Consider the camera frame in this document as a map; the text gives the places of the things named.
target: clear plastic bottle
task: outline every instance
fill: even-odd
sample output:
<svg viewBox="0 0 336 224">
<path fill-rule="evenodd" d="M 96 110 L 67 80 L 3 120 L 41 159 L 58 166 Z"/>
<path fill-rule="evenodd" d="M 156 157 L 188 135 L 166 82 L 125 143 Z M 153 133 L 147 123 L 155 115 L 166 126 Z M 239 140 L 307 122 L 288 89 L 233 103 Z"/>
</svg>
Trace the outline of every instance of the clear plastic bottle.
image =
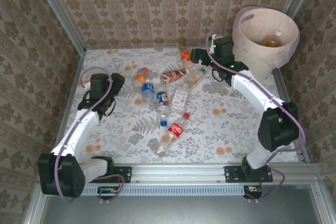
<svg viewBox="0 0 336 224">
<path fill-rule="evenodd" d="M 176 142 L 184 131 L 188 119 L 189 114 L 185 113 L 181 118 L 177 119 L 167 130 L 167 133 L 161 137 L 158 149 L 156 150 L 159 156 L 164 156 L 164 154 L 169 151 L 172 144 Z"/>
<path fill-rule="evenodd" d="M 158 112 L 157 119 L 159 120 L 160 126 L 162 127 L 167 126 L 167 119 L 169 116 L 168 96 L 165 89 L 166 86 L 162 84 L 159 84 L 156 87 L 156 101 L 157 101 L 156 111 Z"/>
<path fill-rule="evenodd" d="M 179 80 L 181 77 L 189 73 L 189 69 L 184 68 L 181 70 L 173 70 L 167 73 L 163 73 L 160 77 L 162 84 L 172 83 Z"/>
<path fill-rule="evenodd" d="M 137 76 L 134 78 L 132 82 L 132 89 L 134 90 L 134 92 L 140 93 L 142 86 L 146 82 L 147 74 L 148 74 L 147 68 L 142 68 L 139 71 L 139 73 L 137 74 Z"/>
<path fill-rule="evenodd" d="M 179 46 L 180 52 L 181 52 L 181 60 L 183 63 L 183 68 L 192 68 L 194 64 L 191 61 L 190 52 L 186 48 L 185 45 Z"/>
<path fill-rule="evenodd" d="M 265 40 L 265 42 L 263 43 L 263 46 L 280 47 L 281 46 L 281 35 L 282 35 L 282 32 L 279 30 L 276 30 L 273 36 Z"/>
<path fill-rule="evenodd" d="M 155 89 L 154 85 L 150 80 L 147 80 L 146 83 L 142 86 L 142 103 L 145 106 L 150 106 L 154 103 L 155 98 Z"/>
<path fill-rule="evenodd" d="M 184 112 L 189 101 L 191 90 L 199 84 L 205 74 L 209 72 L 208 67 L 192 71 L 184 83 L 179 84 L 173 93 L 170 110 L 174 112 Z"/>
</svg>

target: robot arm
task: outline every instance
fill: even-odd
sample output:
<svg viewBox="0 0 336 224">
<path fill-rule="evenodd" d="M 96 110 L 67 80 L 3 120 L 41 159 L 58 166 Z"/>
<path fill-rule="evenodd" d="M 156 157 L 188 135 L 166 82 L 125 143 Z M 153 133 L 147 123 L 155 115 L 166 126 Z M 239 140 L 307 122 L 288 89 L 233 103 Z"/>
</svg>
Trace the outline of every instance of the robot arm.
<svg viewBox="0 0 336 224">
<path fill-rule="evenodd" d="M 209 52 L 213 58 L 222 66 L 248 76 L 250 80 L 215 65 L 204 49 L 193 49 L 191 58 L 194 63 L 198 63 L 201 60 L 203 65 L 211 66 L 213 71 L 218 72 L 221 81 L 225 80 L 227 84 L 241 92 L 256 110 L 263 115 L 258 130 L 259 143 L 250 154 L 244 157 L 241 165 L 241 170 L 246 180 L 253 180 L 254 174 L 257 179 L 260 179 L 256 171 L 266 168 L 266 162 L 276 155 L 279 149 L 284 148 L 299 137 L 297 126 L 271 100 L 282 104 L 296 119 L 298 118 L 298 110 L 294 103 L 285 103 L 271 94 L 254 78 L 246 65 L 235 61 L 232 48 L 233 42 L 230 37 L 223 38 L 220 35 L 211 37 Z M 251 79 L 262 86 L 263 92 L 251 82 Z"/>
<path fill-rule="evenodd" d="M 61 142 L 51 151 L 50 154 L 42 154 L 37 162 L 41 189 L 44 194 L 58 195 L 54 177 L 56 157 L 61 152 L 58 168 L 58 180 L 64 196 L 79 197 L 84 189 L 85 183 L 91 182 L 95 178 L 113 173 L 113 161 L 108 157 L 84 158 L 81 154 L 90 133 L 96 128 L 103 116 L 114 102 L 114 97 L 118 95 L 125 79 L 123 76 L 114 73 L 111 76 L 113 83 L 110 93 L 89 113 L 88 110 L 99 101 L 109 87 L 108 76 L 106 74 L 93 74 L 90 79 L 91 90 L 85 95 L 78 105 L 76 118 L 70 129 Z M 69 134 L 70 139 L 64 145 Z"/>
</svg>

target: wall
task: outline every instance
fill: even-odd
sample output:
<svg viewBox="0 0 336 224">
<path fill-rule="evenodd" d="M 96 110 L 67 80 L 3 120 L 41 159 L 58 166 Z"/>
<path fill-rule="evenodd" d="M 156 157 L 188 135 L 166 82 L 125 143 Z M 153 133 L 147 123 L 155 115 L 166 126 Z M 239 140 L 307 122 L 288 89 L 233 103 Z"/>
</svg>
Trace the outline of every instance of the wall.
<svg viewBox="0 0 336 224">
<path fill-rule="evenodd" d="M 88 48 L 203 45 L 214 25 L 230 33 L 237 12 L 290 0 L 61 0 Z"/>
<path fill-rule="evenodd" d="M 79 57 L 47 0 L 0 0 L 0 223 L 19 223 Z"/>
<path fill-rule="evenodd" d="M 282 71 L 310 157 L 336 202 L 336 0 L 304 0 L 295 21 L 300 43 Z"/>
</svg>

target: floor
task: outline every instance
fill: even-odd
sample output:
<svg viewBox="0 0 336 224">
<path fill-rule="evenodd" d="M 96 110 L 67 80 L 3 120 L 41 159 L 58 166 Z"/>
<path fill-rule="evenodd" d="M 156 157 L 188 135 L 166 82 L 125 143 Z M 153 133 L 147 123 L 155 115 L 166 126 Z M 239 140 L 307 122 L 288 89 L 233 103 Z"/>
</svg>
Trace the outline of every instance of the floor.
<svg viewBox="0 0 336 224">
<path fill-rule="evenodd" d="M 217 82 L 211 73 L 194 88 L 187 107 L 188 125 L 171 150 L 158 157 L 154 151 L 167 128 L 159 128 L 155 108 L 141 104 L 141 96 L 131 91 L 131 81 L 140 68 L 149 69 L 149 79 L 158 84 L 160 74 L 181 69 L 177 48 L 147 48 L 120 50 L 88 50 L 83 70 L 93 66 L 105 67 L 110 73 L 125 77 L 125 84 L 116 98 L 117 106 L 110 117 L 104 117 L 93 131 L 84 157 L 111 156 L 115 163 L 227 163 L 242 161 L 258 142 L 257 131 L 261 116 L 238 91 L 226 82 Z M 88 82 L 92 71 L 84 76 Z M 172 95 L 178 82 L 167 85 Z M 278 95 L 270 76 L 265 87 Z M 69 116 L 68 127 L 75 118 L 77 105 L 86 90 L 78 85 Z M 178 115 L 168 120 L 170 125 Z M 296 162 L 296 153 L 281 153 L 275 162 Z"/>
</svg>

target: trash bin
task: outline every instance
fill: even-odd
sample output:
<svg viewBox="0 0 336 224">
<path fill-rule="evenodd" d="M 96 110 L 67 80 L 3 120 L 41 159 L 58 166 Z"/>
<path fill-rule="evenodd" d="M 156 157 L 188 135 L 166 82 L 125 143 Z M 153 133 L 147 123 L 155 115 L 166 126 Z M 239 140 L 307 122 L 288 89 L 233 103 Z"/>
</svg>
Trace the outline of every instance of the trash bin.
<svg viewBox="0 0 336 224">
<path fill-rule="evenodd" d="M 275 31 L 281 31 L 280 47 L 261 46 Z M 295 22 L 277 10 L 263 7 L 241 9 L 233 27 L 233 53 L 236 61 L 242 61 L 260 82 L 273 68 L 286 64 L 299 43 L 299 29 Z"/>
</svg>

